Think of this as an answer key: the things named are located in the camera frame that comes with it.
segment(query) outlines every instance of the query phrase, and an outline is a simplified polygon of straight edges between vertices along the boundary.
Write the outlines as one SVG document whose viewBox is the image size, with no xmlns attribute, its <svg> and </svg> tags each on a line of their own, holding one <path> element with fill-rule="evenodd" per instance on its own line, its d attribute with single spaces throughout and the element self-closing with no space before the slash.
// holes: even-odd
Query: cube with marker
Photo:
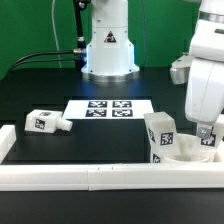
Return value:
<svg viewBox="0 0 224 224">
<path fill-rule="evenodd" d="M 160 163 L 164 156 L 180 154 L 175 121 L 165 112 L 144 114 L 151 145 L 150 162 Z"/>
</svg>

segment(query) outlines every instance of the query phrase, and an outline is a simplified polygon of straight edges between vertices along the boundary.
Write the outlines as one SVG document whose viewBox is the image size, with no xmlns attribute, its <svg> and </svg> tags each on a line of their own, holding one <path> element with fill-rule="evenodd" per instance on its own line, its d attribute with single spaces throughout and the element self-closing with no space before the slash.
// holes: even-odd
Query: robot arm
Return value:
<svg viewBox="0 0 224 224">
<path fill-rule="evenodd" d="M 185 112 L 198 124 L 197 136 L 206 139 L 224 107 L 224 1 L 202 0 L 199 11 L 189 51 Z"/>
</svg>

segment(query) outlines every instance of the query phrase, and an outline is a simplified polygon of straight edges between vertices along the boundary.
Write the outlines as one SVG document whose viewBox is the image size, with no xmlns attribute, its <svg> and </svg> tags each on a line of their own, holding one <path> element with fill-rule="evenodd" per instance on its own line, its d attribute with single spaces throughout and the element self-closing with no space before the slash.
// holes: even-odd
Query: cable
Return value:
<svg viewBox="0 0 224 224">
<path fill-rule="evenodd" d="M 56 0 L 52 1 L 52 8 L 51 8 L 51 18 L 52 18 L 52 26 L 53 26 L 53 31 L 54 31 L 54 39 L 55 39 L 55 44 L 57 51 L 60 51 L 59 43 L 58 43 L 58 36 L 57 36 L 57 30 L 56 30 L 56 25 L 55 25 L 55 4 Z"/>
<path fill-rule="evenodd" d="M 142 14 L 143 14 L 143 24 L 144 24 L 144 62 L 143 67 L 146 66 L 147 62 L 147 23 L 146 23 L 146 13 L 145 13 L 145 1 L 142 0 Z"/>
<path fill-rule="evenodd" d="M 40 53 L 34 53 L 27 55 L 25 57 L 20 58 L 18 61 L 16 61 L 13 65 L 23 62 L 29 58 L 38 57 L 38 56 L 48 56 L 48 55 L 59 55 L 59 54 L 74 54 L 72 50 L 69 51 L 46 51 L 46 52 L 40 52 Z"/>
<path fill-rule="evenodd" d="M 17 64 L 14 64 L 12 65 L 7 74 L 9 74 L 10 72 L 12 72 L 16 67 L 18 66 L 21 66 L 21 65 L 24 65 L 24 64 L 28 64 L 28 63 L 42 63 L 42 62 L 62 62 L 62 61 L 78 61 L 80 59 L 78 58 L 73 58 L 73 59 L 52 59 L 52 60 L 30 60 L 30 61 L 24 61 L 24 62 L 20 62 L 20 63 L 17 63 Z"/>
</svg>

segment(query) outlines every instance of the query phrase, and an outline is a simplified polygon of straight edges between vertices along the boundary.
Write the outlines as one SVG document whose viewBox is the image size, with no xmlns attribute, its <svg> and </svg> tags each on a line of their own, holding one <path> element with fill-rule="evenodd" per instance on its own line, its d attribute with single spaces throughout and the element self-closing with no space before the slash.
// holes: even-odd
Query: white plastic edge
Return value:
<svg viewBox="0 0 224 224">
<path fill-rule="evenodd" d="M 0 191 L 223 187 L 224 163 L 0 166 Z"/>
<path fill-rule="evenodd" d="M 14 125 L 4 125 L 0 129 L 0 164 L 16 141 Z"/>
</svg>

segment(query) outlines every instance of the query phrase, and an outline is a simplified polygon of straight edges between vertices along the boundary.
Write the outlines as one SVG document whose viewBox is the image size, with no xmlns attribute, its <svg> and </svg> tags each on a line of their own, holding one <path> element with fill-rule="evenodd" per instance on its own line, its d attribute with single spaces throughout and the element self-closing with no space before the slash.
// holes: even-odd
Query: black table surface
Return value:
<svg viewBox="0 0 224 224">
<path fill-rule="evenodd" d="M 0 81 L 0 127 L 15 124 L 17 141 L 3 165 L 145 163 L 150 146 L 143 119 L 73 120 L 70 132 L 25 132 L 33 109 L 64 111 L 69 100 L 150 99 L 195 133 L 185 119 L 186 85 L 168 68 L 145 68 L 119 84 L 84 81 L 74 69 L 20 69 Z M 0 192 L 1 223 L 223 223 L 223 189 Z"/>
</svg>

